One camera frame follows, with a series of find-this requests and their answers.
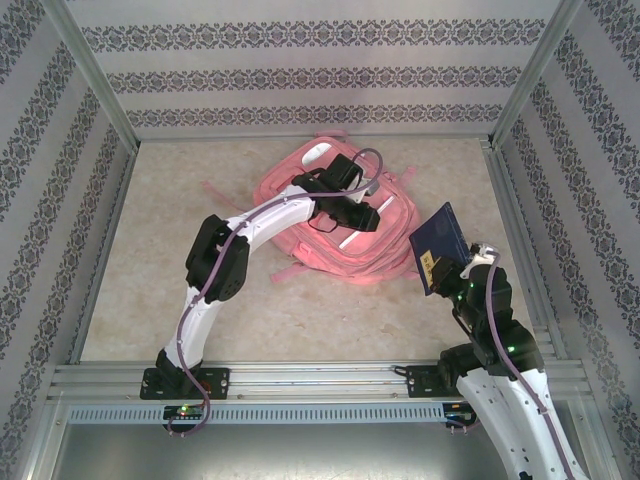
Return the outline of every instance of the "floor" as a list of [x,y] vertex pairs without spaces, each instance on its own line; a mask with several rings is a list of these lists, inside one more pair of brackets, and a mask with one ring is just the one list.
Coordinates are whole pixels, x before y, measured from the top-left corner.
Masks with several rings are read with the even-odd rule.
[[[251,207],[260,178],[307,139],[143,143],[107,263],[83,360],[154,360],[185,299],[184,261],[202,220],[237,212],[214,201],[209,180]],[[423,220],[450,201],[467,241],[503,253],[516,318],[530,326],[511,251],[475,139],[353,137],[377,148],[391,171],[418,167],[407,187]],[[359,287],[308,272],[279,284],[291,264],[270,242],[251,256],[242,291],[222,309],[205,360],[324,361],[435,359],[463,343],[448,300],[424,296],[419,280]]]

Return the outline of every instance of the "book cover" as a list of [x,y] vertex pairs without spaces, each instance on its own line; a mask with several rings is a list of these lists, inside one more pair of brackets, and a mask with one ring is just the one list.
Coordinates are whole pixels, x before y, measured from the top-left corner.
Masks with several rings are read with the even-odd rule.
[[449,202],[445,203],[429,220],[409,236],[416,257],[424,294],[431,295],[431,270],[438,257],[448,257],[462,265],[471,256],[462,230]]

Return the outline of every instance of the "backpack strap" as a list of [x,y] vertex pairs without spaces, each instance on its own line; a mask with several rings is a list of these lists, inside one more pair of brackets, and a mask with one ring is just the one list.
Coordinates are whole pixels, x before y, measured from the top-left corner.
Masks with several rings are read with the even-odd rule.
[[301,273],[308,272],[309,270],[313,270],[306,265],[303,265],[300,262],[295,262],[291,264],[291,266],[287,268],[283,268],[279,272],[271,274],[271,283],[281,283],[292,277],[296,277]]
[[417,170],[418,169],[416,167],[411,166],[407,167],[405,171],[402,172],[402,175],[400,175],[400,179],[398,180],[402,188],[405,188],[407,185],[409,185],[409,182],[411,182]]
[[404,272],[401,276],[407,280],[417,280],[420,278],[420,274],[418,272]]
[[241,212],[246,212],[247,209],[245,208],[240,208],[238,205],[236,205],[235,203],[233,203],[231,201],[231,199],[229,199],[229,197],[227,197],[224,193],[222,193],[220,190],[218,190],[216,187],[214,187],[213,185],[211,185],[211,182],[208,180],[203,180],[202,182],[200,182],[200,185],[202,186],[202,189],[213,199],[213,200],[218,200],[222,203],[224,203],[225,205],[228,205],[229,207],[235,208],[236,210],[239,210]]

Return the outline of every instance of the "wall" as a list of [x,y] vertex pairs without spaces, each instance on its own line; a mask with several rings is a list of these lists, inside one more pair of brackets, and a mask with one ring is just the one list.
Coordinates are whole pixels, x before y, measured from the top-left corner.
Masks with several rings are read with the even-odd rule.
[[584,2],[502,148],[622,478],[640,478],[639,7]]
[[42,6],[0,0],[0,15],[0,479],[8,479],[51,367],[75,341],[132,157]]
[[141,139],[492,131],[558,0],[76,0]]

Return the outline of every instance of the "purple cable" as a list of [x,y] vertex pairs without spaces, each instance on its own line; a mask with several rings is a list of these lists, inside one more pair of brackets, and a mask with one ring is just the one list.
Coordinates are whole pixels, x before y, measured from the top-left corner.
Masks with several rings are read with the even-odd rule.
[[[362,150],[360,150],[358,153],[356,153],[353,156],[353,162],[355,162],[358,157],[360,157],[361,155],[363,155],[363,154],[365,154],[367,152],[371,152],[371,153],[373,153],[374,155],[376,155],[378,157],[378,169],[376,170],[376,173],[373,176],[373,178],[371,178],[371,180],[369,180],[363,186],[355,188],[353,190],[347,190],[347,191],[344,191],[344,192],[327,192],[327,193],[307,193],[307,192],[305,192],[305,193],[296,193],[295,195],[291,195],[289,197],[279,198],[274,202],[268,203],[266,205],[262,205],[255,212],[253,212],[251,215],[249,215],[247,218],[245,218],[242,222],[240,222],[240,224],[238,224],[238,226],[231,231],[231,234],[229,235],[227,240],[222,245],[222,248],[220,249],[220,253],[218,254],[218,258],[216,259],[216,263],[214,264],[213,268],[211,269],[211,273],[209,274],[209,278],[207,278],[207,281],[205,282],[204,286],[202,287],[202,290],[200,290],[200,293],[198,295],[196,295],[195,297],[193,297],[193,299],[189,303],[189,306],[182,313],[182,317],[180,317],[180,322],[178,322],[178,331],[176,333],[176,340],[177,340],[176,350],[178,352],[178,359],[180,360],[180,366],[182,367],[182,370],[184,371],[184,373],[187,376],[187,378],[189,379],[189,381],[191,383],[193,383],[193,385],[202,394],[204,405],[205,405],[205,409],[206,409],[206,412],[203,415],[202,420],[200,421],[200,423],[196,424],[196,426],[194,426],[191,430],[179,433],[180,437],[184,438],[184,437],[187,437],[189,435],[193,435],[194,433],[196,433],[198,430],[200,430],[201,428],[203,428],[206,425],[207,421],[209,420],[209,416],[211,415],[211,400],[209,398],[209,394],[204,389],[204,387],[202,385],[200,385],[200,382],[198,382],[198,380],[191,373],[191,371],[189,370],[189,367],[187,367],[187,362],[184,359],[184,354],[182,352],[182,329],[183,329],[184,324],[185,324],[185,322],[187,320],[187,317],[189,316],[191,311],[194,309],[196,304],[202,298],[204,298],[204,296],[209,291],[209,288],[211,288],[211,284],[213,283],[213,280],[215,279],[215,277],[216,277],[216,275],[218,273],[218,270],[220,270],[220,265],[222,264],[222,259],[224,258],[224,256],[226,255],[227,251],[229,250],[229,246],[231,245],[231,242],[238,235],[238,232],[240,232],[240,230],[245,228],[249,224],[249,222],[254,220],[256,217],[258,217],[262,213],[266,212],[270,208],[273,208],[276,205],[280,205],[281,203],[285,203],[285,202],[288,202],[290,200],[297,200],[299,198],[346,197],[347,195],[352,195],[354,193],[358,193],[358,192],[362,192],[364,190],[367,190],[370,186],[372,186],[378,180],[378,177],[380,177],[380,175],[382,174],[382,166],[383,166],[382,155],[380,154],[380,152],[378,152],[374,148],[363,148]],[[178,432],[176,432],[176,431],[171,429],[171,425],[173,424],[173,421],[176,418],[179,418],[179,417],[172,417],[172,418],[169,419],[169,422],[167,424],[167,430],[169,431],[169,435],[178,434]]]
[[562,444],[560,443],[560,438],[558,437],[558,432],[551,421],[551,418],[548,415],[548,409],[538,397],[538,394],[535,392],[533,387],[525,380],[522,374],[518,371],[516,366],[513,364],[507,351],[504,349],[502,345],[502,341],[500,340],[500,336],[498,335],[498,327],[496,326],[496,319],[493,316],[493,299],[492,299],[492,290],[493,290],[493,277],[496,273],[496,268],[498,268],[498,262],[500,261],[500,254],[495,252],[487,252],[490,255],[495,257],[495,260],[491,264],[491,268],[489,269],[489,274],[487,276],[487,290],[485,292],[485,302],[487,304],[487,316],[489,318],[489,328],[491,329],[491,337],[493,338],[493,342],[496,344],[496,349],[498,350],[498,355],[507,366],[507,368],[513,373],[513,375],[522,383],[522,386],[527,391],[533,402],[538,407],[538,411],[540,415],[543,416],[545,423],[547,424],[547,428],[549,429],[549,434],[551,435],[551,439],[553,440],[553,445],[556,447],[558,452],[558,456],[560,457],[560,463],[562,463],[562,468],[564,468],[564,472],[567,474],[569,480],[575,480],[575,476],[571,472],[571,466],[569,465],[569,460],[567,460],[567,456],[564,453],[564,449],[562,448]]
[[474,428],[478,428],[480,426],[480,420],[476,420],[471,425],[465,425],[464,423],[458,422],[457,420],[451,420],[450,418],[447,418],[445,425],[447,423],[450,423],[452,425],[462,428],[465,435],[471,430],[473,430]]

